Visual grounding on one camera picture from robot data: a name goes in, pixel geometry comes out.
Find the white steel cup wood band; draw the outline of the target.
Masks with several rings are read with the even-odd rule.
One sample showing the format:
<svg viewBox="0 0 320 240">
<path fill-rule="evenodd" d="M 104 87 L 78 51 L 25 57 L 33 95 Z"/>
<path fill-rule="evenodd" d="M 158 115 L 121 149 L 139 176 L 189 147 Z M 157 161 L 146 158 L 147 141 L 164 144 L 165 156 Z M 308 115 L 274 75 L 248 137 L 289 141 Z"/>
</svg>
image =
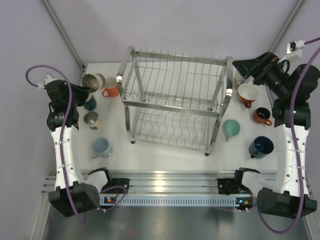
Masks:
<svg viewBox="0 0 320 240">
<path fill-rule="evenodd" d="M 90 93 L 101 90 L 106 85 L 105 77 L 100 73 L 85 74 L 81 79 L 82 86 L 89 89 Z"/>
</svg>

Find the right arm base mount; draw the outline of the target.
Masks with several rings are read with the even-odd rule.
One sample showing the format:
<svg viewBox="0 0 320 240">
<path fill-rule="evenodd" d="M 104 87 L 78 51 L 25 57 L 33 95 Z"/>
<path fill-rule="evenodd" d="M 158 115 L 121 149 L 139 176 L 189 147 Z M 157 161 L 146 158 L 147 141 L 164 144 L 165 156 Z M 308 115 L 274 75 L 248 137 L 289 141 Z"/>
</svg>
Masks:
<svg viewBox="0 0 320 240">
<path fill-rule="evenodd" d="M 217 186 L 220 195 L 231 194 L 250 194 L 251 191 L 242 184 L 243 175 L 245 172 L 252 172 L 253 169 L 240 167 L 236 169 L 231 178 L 218 178 Z"/>
</svg>

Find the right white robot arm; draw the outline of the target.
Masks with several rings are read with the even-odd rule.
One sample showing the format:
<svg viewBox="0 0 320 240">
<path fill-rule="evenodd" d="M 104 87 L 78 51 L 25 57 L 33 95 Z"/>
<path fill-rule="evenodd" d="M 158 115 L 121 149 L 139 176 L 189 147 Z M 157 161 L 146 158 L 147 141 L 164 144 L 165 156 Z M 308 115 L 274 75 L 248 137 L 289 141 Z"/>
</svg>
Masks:
<svg viewBox="0 0 320 240">
<path fill-rule="evenodd" d="M 232 64 L 244 79 L 253 77 L 253 84 L 265 85 L 277 97 L 272 105 L 278 134 L 277 173 L 272 189 L 258 190 L 259 213 L 294 219 L 315 212 L 317 201 L 309 198 L 306 184 L 305 149 L 311 127 L 307 101 L 318 86 L 320 71 L 308 62 L 288 74 L 283 60 L 270 51 Z"/>
</svg>

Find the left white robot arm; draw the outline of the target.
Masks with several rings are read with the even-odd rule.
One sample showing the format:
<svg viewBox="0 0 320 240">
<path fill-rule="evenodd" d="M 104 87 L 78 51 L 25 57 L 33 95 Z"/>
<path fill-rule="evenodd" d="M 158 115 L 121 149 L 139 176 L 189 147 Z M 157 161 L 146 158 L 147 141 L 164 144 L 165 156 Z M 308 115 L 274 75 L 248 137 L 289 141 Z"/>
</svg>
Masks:
<svg viewBox="0 0 320 240">
<path fill-rule="evenodd" d="M 99 194 L 114 188 L 107 168 L 98 168 L 83 178 L 79 163 L 79 112 L 89 97 L 89 89 L 54 79 L 44 85 L 50 98 L 46 120 L 55 148 L 56 181 L 48 194 L 50 204 L 64 217 L 96 209 Z"/>
</svg>

